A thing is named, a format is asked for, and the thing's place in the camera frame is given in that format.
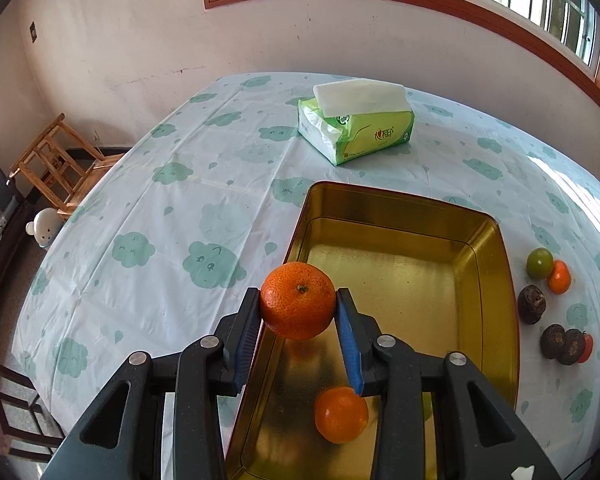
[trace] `tablecloth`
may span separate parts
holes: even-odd
[[[223,77],[146,134],[49,249],[13,354],[69,430],[131,352],[181,351],[238,309],[246,288],[282,263],[312,183],[420,194],[498,221],[516,291],[531,283],[533,248],[570,266],[570,290],[551,296],[538,324],[520,326],[516,405],[565,475],[600,440],[600,183],[510,124],[415,89],[406,89],[411,141],[336,168],[298,136],[297,103],[314,84],[341,78]],[[539,337],[554,322],[593,336],[588,362],[567,367],[541,356]],[[219,405],[226,445],[238,400]],[[169,413],[165,427],[169,475]]]

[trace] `mangosteen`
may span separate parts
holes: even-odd
[[[526,324],[533,325],[540,321],[544,310],[546,309],[546,300],[542,290],[535,285],[527,285],[518,295],[518,315]]]
[[[547,359],[555,359],[564,348],[564,328],[562,325],[549,325],[540,336],[540,350]]]
[[[577,328],[568,329],[564,333],[564,346],[562,352],[558,355],[558,362],[561,365],[573,365],[584,353],[584,347],[584,334]]]

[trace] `metal screw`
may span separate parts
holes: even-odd
[[[220,340],[214,335],[205,335],[200,340],[200,346],[202,348],[215,348],[220,344]]]
[[[133,366],[141,365],[146,361],[146,354],[144,352],[133,352],[129,356],[129,364]]]
[[[449,362],[456,366],[464,366],[466,364],[466,356],[460,352],[453,352],[449,355]]]
[[[378,344],[382,347],[382,348],[391,348],[392,346],[395,345],[395,339],[393,338],[393,336],[390,335],[381,335],[378,338]]]

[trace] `wooden chair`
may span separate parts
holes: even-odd
[[[66,132],[80,147],[84,148],[95,161],[84,170],[55,139],[58,132]],[[45,165],[48,174],[43,178],[28,167],[33,160],[39,159]],[[58,208],[58,213],[69,218],[80,205],[88,192],[109,171],[122,155],[104,156],[86,142],[71,126],[64,122],[64,114],[58,115],[42,132],[31,141],[27,149],[11,166],[9,178],[22,172],[40,192]],[[58,183],[66,192],[59,197],[51,187]]]
[[[13,383],[20,384],[29,390],[32,390],[35,393],[35,397],[33,400],[23,400],[17,397],[10,396],[0,391],[0,454],[17,456],[20,458],[25,458],[27,460],[33,460],[36,462],[49,462],[51,457],[53,456],[53,449],[57,449],[58,446],[64,440],[64,433],[62,432],[62,428],[53,420],[54,424],[58,427],[59,433],[62,437],[56,436],[48,436],[44,434],[42,428],[40,427],[40,422],[37,417],[37,413],[40,415],[44,415],[45,412],[42,409],[42,406],[38,403],[40,396],[37,394],[33,384],[29,380],[28,377],[21,375],[13,370],[9,370],[4,366],[0,365],[0,376],[3,379],[9,380]],[[4,413],[4,405],[9,404],[10,406],[15,406],[16,408],[20,408],[21,410],[27,410],[38,429],[37,433],[31,433],[30,431],[20,430],[18,428],[14,428],[10,426],[7,416]],[[34,451],[28,451],[23,449],[18,449],[15,447],[11,447],[11,442],[13,440],[20,440],[22,442],[28,442],[29,444],[35,444],[37,446],[46,447],[47,453],[38,453]]]

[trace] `wall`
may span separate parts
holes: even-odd
[[[0,16],[0,168],[5,174],[53,118],[27,61],[19,30],[18,3],[12,0]],[[16,178],[16,184],[24,194],[31,189],[22,176]]]
[[[132,144],[216,78],[328,72],[395,81],[483,110],[600,179],[600,109],[542,60],[471,23],[381,0],[20,0],[27,56],[54,112]]]

